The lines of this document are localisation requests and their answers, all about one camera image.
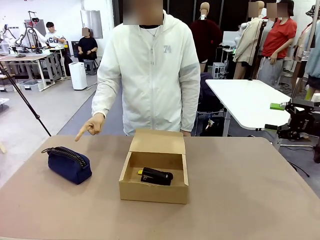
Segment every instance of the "box flap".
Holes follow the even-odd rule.
[[[181,132],[137,129],[133,137],[131,152],[186,154]]]

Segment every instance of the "black stapler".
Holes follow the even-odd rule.
[[[141,182],[170,186],[174,175],[171,172],[158,171],[149,167],[144,167]]]

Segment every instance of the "navy pencil case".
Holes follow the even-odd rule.
[[[63,146],[50,147],[42,153],[48,153],[48,166],[52,171],[77,185],[92,175],[90,161],[83,154]]]

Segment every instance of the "man's right hand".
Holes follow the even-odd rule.
[[[102,132],[105,124],[105,116],[102,113],[96,113],[90,118],[80,129],[78,135],[75,137],[75,141],[78,142],[82,135],[88,131],[91,135],[96,135]]]

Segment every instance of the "white zip-up hoodie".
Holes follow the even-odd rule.
[[[98,69],[92,114],[105,116],[122,82],[124,133],[137,128],[191,132],[200,92],[200,64],[193,35],[166,14],[152,45],[138,25],[113,29]]]

